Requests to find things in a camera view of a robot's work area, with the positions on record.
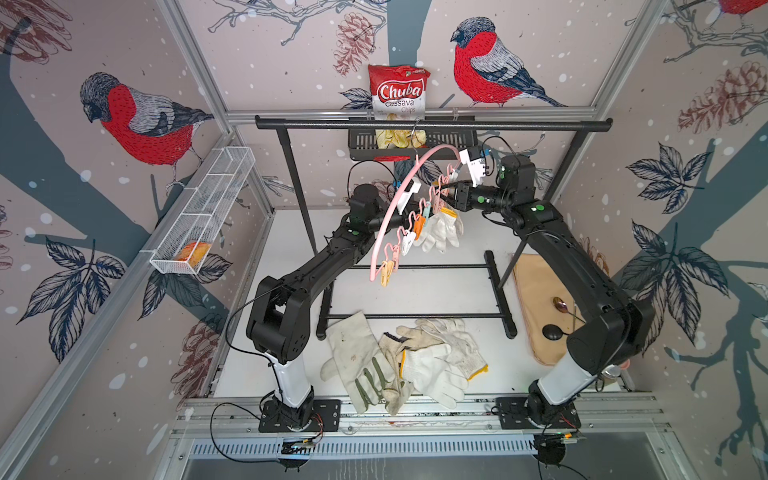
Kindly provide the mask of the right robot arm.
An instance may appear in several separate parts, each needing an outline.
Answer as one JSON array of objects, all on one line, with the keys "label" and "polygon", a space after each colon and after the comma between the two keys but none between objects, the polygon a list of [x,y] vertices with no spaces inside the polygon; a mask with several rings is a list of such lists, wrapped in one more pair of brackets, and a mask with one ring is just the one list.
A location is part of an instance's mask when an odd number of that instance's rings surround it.
[{"label": "right robot arm", "polygon": [[529,416],[544,424],[607,367],[619,366],[641,352],[655,311],[651,301],[634,300],[614,283],[578,245],[561,213],[550,202],[536,198],[535,166],[528,157],[503,157],[492,186],[482,183],[483,158],[479,147],[460,151],[460,165],[470,177],[461,181],[451,175],[441,190],[442,198],[461,212],[477,209],[500,214],[504,226],[553,270],[585,321],[568,336],[565,355],[529,387]]}]

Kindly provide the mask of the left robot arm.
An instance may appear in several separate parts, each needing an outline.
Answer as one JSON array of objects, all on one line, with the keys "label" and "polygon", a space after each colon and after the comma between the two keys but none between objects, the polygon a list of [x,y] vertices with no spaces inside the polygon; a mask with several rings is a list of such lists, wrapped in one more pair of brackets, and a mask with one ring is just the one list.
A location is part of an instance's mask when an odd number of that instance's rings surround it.
[{"label": "left robot arm", "polygon": [[368,254],[388,205],[374,185],[361,184],[349,207],[323,250],[297,270],[279,279],[267,276],[258,284],[246,335],[274,362],[279,395],[290,409],[303,407],[313,396],[299,361],[310,339],[311,306],[341,273]]}]

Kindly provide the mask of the white glove yellow cuff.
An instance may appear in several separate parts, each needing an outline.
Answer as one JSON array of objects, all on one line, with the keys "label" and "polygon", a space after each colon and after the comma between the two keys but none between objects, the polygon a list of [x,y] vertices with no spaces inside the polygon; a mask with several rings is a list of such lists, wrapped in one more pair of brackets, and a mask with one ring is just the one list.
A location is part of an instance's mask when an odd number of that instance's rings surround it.
[{"label": "white glove yellow cuff", "polygon": [[464,399],[468,380],[447,357],[452,349],[443,343],[400,354],[400,376],[421,394],[454,409]]}]

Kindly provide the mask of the pink clip hanger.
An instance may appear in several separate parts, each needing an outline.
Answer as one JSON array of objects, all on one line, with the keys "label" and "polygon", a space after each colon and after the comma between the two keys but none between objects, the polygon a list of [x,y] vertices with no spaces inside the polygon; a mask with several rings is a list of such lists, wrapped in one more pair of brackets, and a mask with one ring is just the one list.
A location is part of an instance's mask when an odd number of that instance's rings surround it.
[{"label": "pink clip hanger", "polygon": [[387,235],[387,232],[390,230],[390,223],[392,222],[393,215],[397,213],[400,216],[400,219],[405,218],[405,222],[408,222],[409,213],[403,214],[403,211],[406,209],[408,201],[405,200],[404,202],[402,202],[401,198],[406,192],[409,191],[408,185],[415,178],[416,174],[424,165],[424,163],[427,160],[429,160],[434,154],[436,154],[437,152],[443,149],[446,149],[452,152],[456,159],[455,164],[458,164],[460,160],[460,154],[459,154],[459,150],[454,145],[450,145],[450,144],[437,145],[429,149],[422,157],[420,157],[419,155],[416,155],[416,160],[414,161],[414,165],[412,169],[404,177],[400,187],[395,192],[393,200],[390,203],[385,213],[385,216],[382,220],[378,233],[376,234],[376,241],[373,246],[373,253],[372,253],[372,258],[370,263],[370,281],[371,282],[373,282],[377,277],[379,277],[380,283],[383,287],[386,287],[389,284],[392,273],[395,270],[396,261],[389,258],[388,251],[391,250],[392,255],[394,257],[397,257],[399,255],[399,248],[401,243],[401,240],[398,239],[396,245],[387,244],[385,247],[382,246],[384,238]]}]

